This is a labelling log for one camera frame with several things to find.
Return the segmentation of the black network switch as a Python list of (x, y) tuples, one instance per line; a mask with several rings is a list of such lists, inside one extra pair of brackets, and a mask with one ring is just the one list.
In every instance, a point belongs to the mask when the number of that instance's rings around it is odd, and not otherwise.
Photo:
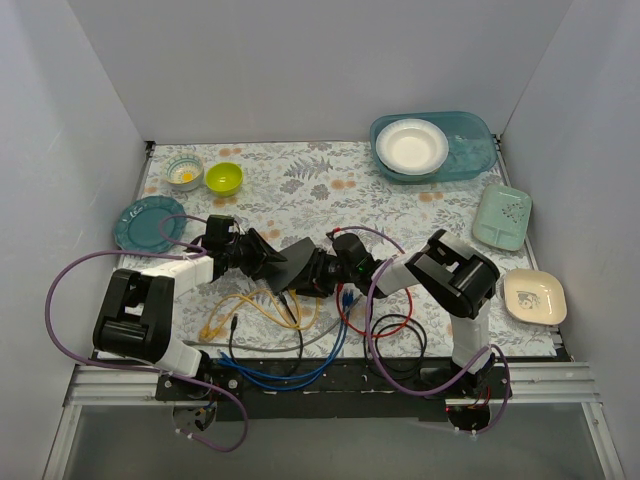
[(270, 261), (266, 264), (265, 281), (270, 290), (278, 295), (290, 288), (293, 280), (303, 271), (316, 249), (313, 241), (307, 237), (281, 250), (283, 261)]

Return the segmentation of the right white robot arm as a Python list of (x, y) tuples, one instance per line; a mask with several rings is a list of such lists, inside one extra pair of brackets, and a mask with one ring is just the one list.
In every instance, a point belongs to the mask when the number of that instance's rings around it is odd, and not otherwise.
[(411, 390), (397, 383), (374, 355), (380, 373), (394, 388), (412, 396), (435, 396), (454, 387), (460, 395), (471, 398), (486, 389), (495, 349), (490, 345), (489, 313), (500, 277), (490, 259), (443, 229), (436, 231), (423, 248), (385, 261), (375, 259), (353, 233), (332, 233), (329, 238), (331, 253), (308, 238), (280, 251), (285, 259), (282, 267), (287, 288), (327, 297), (339, 284), (353, 284), (367, 296), (365, 338), (372, 343), (373, 301), (422, 286), (450, 316), (451, 377), (440, 382), (433, 376), (426, 381), (427, 390)]

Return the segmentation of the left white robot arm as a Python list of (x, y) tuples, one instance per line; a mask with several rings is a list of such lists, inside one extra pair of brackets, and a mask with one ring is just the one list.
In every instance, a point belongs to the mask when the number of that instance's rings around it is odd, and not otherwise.
[(214, 229), (192, 246), (203, 254), (185, 256), (143, 270), (118, 269), (108, 285), (93, 331), (93, 345), (102, 352), (133, 358), (179, 375), (178, 387), (193, 400), (205, 398), (213, 386), (201, 367), (203, 353), (172, 332), (174, 301), (200, 285), (239, 268), (261, 279), (286, 257), (260, 234)]

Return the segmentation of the lime green bowl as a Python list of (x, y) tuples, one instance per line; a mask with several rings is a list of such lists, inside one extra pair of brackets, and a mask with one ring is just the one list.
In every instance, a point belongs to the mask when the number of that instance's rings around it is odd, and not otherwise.
[(204, 182), (218, 197), (230, 197), (239, 192), (244, 181), (241, 167), (235, 163), (222, 162), (212, 166), (205, 174)]

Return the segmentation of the floral table mat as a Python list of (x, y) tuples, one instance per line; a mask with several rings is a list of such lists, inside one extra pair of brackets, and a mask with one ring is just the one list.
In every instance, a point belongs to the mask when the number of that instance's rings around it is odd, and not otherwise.
[[(190, 192), (172, 189), (163, 175), (164, 163), (181, 153), (193, 153), (205, 162), (205, 170), (221, 163), (238, 164), (244, 182), (238, 194), (219, 198), (201, 185)], [(395, 185), (379, 173), (366, 142), (265, 143), (231, 145), (156, 146), (146, 165), (138, 197), (170, 196), (183, 205), (187, 214), (206, 218), (209, 214), (233, 215), (243, 229), (255, 228), (275, 249), (280, 250), (309, 237), (329, 250), (326, 232), (335, 227), (367, 226), (394, 239), (406, 251), (422, 247), (443, 228), (468, 242), (489, 257), (501, 274), (533, 267), (526, 247), (517, 252), (492, 249), (472, 236), (476, 209), (486, 186), (504, 184), (500, 164), (474, 179), (432, 185)], [(240, 298), (258, 288), (238, 270), (228, 271), (213, 284), (181, 296), (174, 307), (176, 336), (198, 342), (203, 327), (213, 334), (211, 346), (197, 345), (212, 356), (222, 350), (229, 335), (228, 312)], [(428, 356), (448, 357), (453, 347), (448, 314), (420, 286), (410, 289), (412, 318), (427, 333)], [(514, 320), (506, 310), (501, 291), (491, 302), (491, 342), (510, 357), (556, 357), (557, 329), (529, 325)], [(305, 341), (305, 357), (326, 357), (333, 346), (336, 328), (317, 337), (337, 320), (334, 298), (321, 300), (315, 323), (316, 300), (300, 296)], [(295, 352), (272, 349), (297, 348), (297, 335), (285, 329), (251, 304), (237, 309), (238, 329), (234, 351), (241, 357), (261, 357), (267, 352), (242, 351), (240, 347), (270, 350), (275, 356), (295, 357)]]

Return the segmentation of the patterned small bowl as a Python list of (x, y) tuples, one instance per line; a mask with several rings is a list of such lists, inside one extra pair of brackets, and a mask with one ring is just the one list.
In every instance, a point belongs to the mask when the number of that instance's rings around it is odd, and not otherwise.
[(181, 153), (169, 158), (163, 166), (166, 183), (174, 190), (189, 192), (204, 178), (204, 162), (196, 154)]

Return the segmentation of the teal round plate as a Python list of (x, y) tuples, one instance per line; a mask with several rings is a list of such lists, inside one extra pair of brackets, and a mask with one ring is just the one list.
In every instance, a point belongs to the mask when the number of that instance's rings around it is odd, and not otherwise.
[(118, 218), (113, 235), (125, 254), (164, 255), (179, 241), (187, 218), (183, 206), (167, 196), (149, 196), (127, 207)]

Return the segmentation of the teal plastic tub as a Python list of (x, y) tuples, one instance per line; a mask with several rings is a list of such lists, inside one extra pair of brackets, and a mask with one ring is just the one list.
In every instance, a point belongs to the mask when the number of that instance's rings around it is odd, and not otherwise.
[(380, 117), (370, 127), (370, 143), (374, 163), (396, 184), (470, 180), (497, 161), (488, 126), (464, 111)]

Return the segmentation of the mint green square plate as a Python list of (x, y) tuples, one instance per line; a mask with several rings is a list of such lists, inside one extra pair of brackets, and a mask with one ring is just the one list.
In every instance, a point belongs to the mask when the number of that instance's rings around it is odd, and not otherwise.
[(520, 190), (488, 185), (482, 194), (472, 226), (472, 235), (493, 248), (515, 252), (523, 245), (533, 202)]

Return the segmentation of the cream square dish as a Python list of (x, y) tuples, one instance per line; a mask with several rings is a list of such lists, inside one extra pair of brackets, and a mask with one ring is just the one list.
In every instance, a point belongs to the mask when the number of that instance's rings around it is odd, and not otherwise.
[(503, 281), (508, 313), (524, 323), (557, 326), (567, 317), (564, 288), (553, 275), (530, 269), (514, 269)]

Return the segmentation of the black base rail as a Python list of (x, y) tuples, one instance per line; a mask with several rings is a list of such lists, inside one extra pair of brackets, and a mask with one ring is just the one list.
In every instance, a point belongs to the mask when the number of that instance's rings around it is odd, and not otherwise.
[[(504, 365), (487, 370), (472, 390), (468, 374), (446, 391), (430, 397), (410, 396), (393, 389), (389, 383), (372, 373), (362, 359), (344, 359), (332, 363), (312, 384), (294, 390), (269, 390), (249, 381), (236, 369), (211, 367), (212, 383), (229, 391), (240, 400), (255, 419), (329, 419), (329, 418), (413, 418), (423, 422), (447, 422), (449, 420), (446, 400), (461, 400), (454, 410), (471, 405), (481, 395), (478, 408), (471, 414), (480, 415), (482, 421), (489, 420), (489, 406), (485, 406), (485, 395), (489, 400), (504, 399), (506, 375)], [(155, 400), (177, 402), (185, 406), (188, 402), (208, 404), (213, 400), (217, 420), (240, 421), (241, 412), (226, 396), (202, 388), (190, 382), (160, 376)]]

